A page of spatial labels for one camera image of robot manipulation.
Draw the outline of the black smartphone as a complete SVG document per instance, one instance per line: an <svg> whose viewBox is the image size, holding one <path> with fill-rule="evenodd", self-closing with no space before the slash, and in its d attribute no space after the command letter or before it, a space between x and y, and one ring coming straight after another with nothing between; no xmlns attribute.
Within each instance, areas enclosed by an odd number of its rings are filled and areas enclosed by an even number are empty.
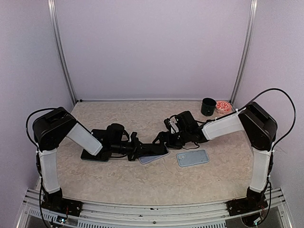
<svg viewBox="0 0 304 228"><path fill-rule="evenodd" d="M163 155L163 154L165 154L166 149L167 149L167 147L166 148L153 149L154 155Z"/></svg>

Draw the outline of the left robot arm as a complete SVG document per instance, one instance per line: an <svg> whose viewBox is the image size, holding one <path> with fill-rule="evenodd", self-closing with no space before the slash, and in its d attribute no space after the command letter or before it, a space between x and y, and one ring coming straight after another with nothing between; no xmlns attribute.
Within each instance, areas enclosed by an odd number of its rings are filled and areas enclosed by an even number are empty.
<svg viewBox="0 0 304 228"><path fill-rule="evenodd" d="M47 202L56 211L66 206L65 198L59 194L62 189L57 175L57 149L65 138L82 147L92 156L97 156L104 146L93 133L85 128L65 108L43 108L31 115L46 112L37 118L32 125L36 154L40 165L41 188L49 195Z"/></svg>

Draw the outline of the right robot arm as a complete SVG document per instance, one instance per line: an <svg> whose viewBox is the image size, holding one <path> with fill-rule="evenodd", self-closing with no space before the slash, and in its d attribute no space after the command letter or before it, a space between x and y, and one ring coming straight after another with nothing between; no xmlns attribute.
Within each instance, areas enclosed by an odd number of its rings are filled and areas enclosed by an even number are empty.
<svg viewBox="0 0 304 228"><path fill-rule="evenodd" d="M154 143L164 140L168 148L180 149L186 143L206 143L224 135L244 132L254 156L253 173L248 187L252 192L243 200L243 207L253 211L261 204L259 193L265 190L272 165L277 122L257 102L250 102L240 111L200 122L190 111L174 115L175 122L164 120L167 131L159 132Z"/></svg>

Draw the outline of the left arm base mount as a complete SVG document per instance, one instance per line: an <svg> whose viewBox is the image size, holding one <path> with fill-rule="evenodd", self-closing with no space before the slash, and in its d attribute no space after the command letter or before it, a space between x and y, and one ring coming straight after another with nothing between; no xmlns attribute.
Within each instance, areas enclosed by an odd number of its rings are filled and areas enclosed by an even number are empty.
<svg viewBox="0 0 304 228"><path fill-rule="evenodd" d="M82 205L81 201L63 198L61 193L45 195L41 204L43 209L75 217L80 216Z"/></svg>

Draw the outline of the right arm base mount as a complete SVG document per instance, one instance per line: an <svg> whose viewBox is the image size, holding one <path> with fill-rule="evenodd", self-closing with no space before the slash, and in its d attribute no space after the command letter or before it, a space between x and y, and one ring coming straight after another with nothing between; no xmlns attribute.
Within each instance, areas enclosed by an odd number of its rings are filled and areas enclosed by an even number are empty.
<svg viewBox="0 0 304 228"><path fill-rule="evenodd" d="M226 202L226 205L230 216L245 214L268 207L265 192L256 192L250 188L247 189L247 195L244 198L229 200Z"/></svg>

